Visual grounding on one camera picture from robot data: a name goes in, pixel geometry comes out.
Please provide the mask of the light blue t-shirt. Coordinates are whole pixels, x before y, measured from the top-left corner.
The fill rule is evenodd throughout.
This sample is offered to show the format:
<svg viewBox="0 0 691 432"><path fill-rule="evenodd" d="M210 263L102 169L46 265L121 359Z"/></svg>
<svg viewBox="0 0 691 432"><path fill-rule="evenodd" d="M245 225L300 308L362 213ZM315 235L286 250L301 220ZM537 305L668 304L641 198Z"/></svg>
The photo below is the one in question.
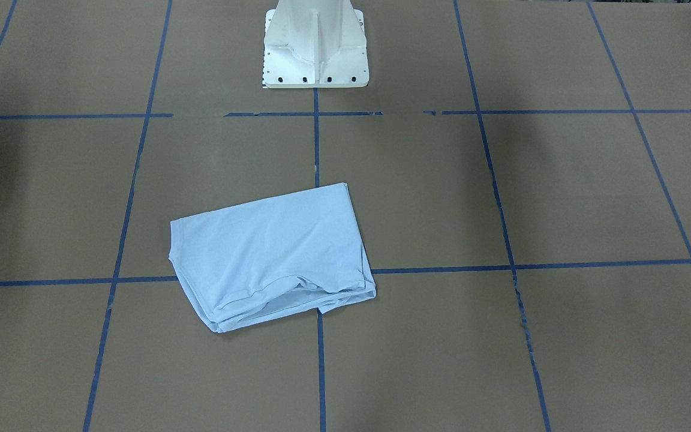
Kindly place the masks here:
<svg viewBox="0 0 691 432"><path fill-rule="evenodd" d="M219 334L377 293L343 182L171 221L169 260Z"/></svg>

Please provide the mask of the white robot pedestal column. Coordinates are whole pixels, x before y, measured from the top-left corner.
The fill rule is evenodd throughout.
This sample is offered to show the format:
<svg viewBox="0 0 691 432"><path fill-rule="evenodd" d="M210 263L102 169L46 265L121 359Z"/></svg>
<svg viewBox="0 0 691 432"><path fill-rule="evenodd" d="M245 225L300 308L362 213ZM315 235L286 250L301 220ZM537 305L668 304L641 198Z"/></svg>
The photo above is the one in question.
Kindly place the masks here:
<svg viewBox="0 0 691 432"><path fill-rule="evenodd" d="M365 17L352 2L279 1L264 25L264 88L368 86Z"/></svg>

